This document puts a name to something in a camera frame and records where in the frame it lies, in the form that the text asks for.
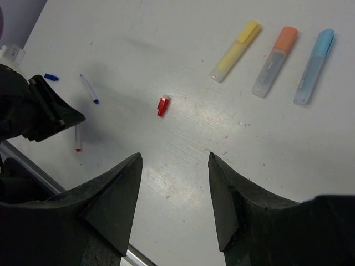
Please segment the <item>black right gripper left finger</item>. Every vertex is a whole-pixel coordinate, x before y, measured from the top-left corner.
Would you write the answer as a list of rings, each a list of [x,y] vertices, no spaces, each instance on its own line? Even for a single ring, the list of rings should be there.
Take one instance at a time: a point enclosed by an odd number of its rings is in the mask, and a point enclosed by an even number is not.
[[[2,265],[119,265],[126,256],[141,183],[135,153],[71,190],[1,201]]]

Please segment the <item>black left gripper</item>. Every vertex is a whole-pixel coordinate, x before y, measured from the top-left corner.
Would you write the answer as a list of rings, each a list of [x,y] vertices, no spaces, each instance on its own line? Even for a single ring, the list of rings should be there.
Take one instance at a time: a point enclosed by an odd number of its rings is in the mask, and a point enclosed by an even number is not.
[[[1,141],[22,135],[40,142],[85,120],[41,75],[27,80],[1,64]]]

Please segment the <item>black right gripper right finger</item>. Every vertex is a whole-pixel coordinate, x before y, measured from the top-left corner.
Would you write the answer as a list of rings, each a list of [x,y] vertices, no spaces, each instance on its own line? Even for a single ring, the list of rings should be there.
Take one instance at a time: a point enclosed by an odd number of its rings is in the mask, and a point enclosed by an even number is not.
[[[209,155],[219,250],[227,265],[353,265],[354,197],[298,203],[278,196]]]

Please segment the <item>thin red pen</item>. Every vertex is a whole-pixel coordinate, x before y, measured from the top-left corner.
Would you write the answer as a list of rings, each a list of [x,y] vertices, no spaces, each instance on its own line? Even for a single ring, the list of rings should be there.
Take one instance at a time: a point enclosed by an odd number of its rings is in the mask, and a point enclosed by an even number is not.
[[[82,142],[81,142],[81,138],[80,138],[80,126],[79,125],[75,125],[74,133],[75,133],[75,150],[76,150],[76,152],[81,152]]]

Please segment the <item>red marker cap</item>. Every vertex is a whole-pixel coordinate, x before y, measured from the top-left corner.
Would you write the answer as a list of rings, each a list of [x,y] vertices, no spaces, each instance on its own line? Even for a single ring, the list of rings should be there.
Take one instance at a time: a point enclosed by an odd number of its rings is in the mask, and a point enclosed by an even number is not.
[[[157,113],[157,116],[159,117],[163,117],[168,106],[170,104],[170,97],[168,95],[163,95],[160,100],[159,100],[159,103],[158,103],[158,107],[157,107],[157,110],[158,110],[158,113]]]

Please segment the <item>yellow highlighter marker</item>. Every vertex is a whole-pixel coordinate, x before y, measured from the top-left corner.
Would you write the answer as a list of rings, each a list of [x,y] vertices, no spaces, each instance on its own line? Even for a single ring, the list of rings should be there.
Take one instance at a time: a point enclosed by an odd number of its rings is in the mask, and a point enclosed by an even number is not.
[[[251,40],[247,41],[246,43],[240,43],[236,40],[237,38],[235,39],[235,41],[231,44],[231,46],[223,55],[223,57],[213,68],[211,72],[211,77],[214,81],[220,83],[225,79],[227,74],[234,67],[234,65],[237,63],[239,58],[243,55],[245,50],[250,46],[250,44],[258,36],[258,34],[255,35]]]

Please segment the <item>orange clear marker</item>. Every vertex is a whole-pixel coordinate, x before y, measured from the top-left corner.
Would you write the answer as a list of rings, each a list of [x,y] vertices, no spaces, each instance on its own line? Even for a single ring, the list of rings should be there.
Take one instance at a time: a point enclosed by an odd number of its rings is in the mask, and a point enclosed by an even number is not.
[[[272,48],[252,88],[253,95],[264,98],[268,94],[288,54]]]

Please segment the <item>orange marker cap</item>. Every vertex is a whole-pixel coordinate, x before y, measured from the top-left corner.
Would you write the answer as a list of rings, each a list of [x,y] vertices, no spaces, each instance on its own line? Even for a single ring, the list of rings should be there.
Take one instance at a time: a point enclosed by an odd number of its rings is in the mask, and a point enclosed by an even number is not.
[[[297,35],[298,30],[296,28],[290,26],[283,27],[273,46],[273,49],[278,49],[285,53],[289,53],[293,48],[293,45],[297,39]]]

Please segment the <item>yellow marker cap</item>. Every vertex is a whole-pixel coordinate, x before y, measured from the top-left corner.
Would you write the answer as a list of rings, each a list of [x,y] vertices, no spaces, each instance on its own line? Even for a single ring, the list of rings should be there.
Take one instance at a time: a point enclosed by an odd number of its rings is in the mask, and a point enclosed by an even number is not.
[[[255,21],[249,21],[243,31],[237,37],[240,43],[246,43],[257,35],[261,30],[261,25]]]

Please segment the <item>blue marker cap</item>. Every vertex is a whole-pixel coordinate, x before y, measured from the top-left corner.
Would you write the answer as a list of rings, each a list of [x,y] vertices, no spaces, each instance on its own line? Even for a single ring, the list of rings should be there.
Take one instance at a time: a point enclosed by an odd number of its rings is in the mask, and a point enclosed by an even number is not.
[[[321,56],[327,58],[329,51],[332,48],[333,42],[335,40],[334,30],[327,28],[321,31],[316,39],[313,46],[311,57]]]

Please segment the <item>blue highlighter marker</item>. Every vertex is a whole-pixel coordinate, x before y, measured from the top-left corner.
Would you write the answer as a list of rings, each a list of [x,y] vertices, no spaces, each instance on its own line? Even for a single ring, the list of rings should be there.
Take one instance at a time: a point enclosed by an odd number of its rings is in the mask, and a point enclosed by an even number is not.
[[[311,57],[310,54],[305,70],[302,74],[299,86],[293,98],[294,104],[302,106],[308,103],[325,61],[326,58],[324,57]]]

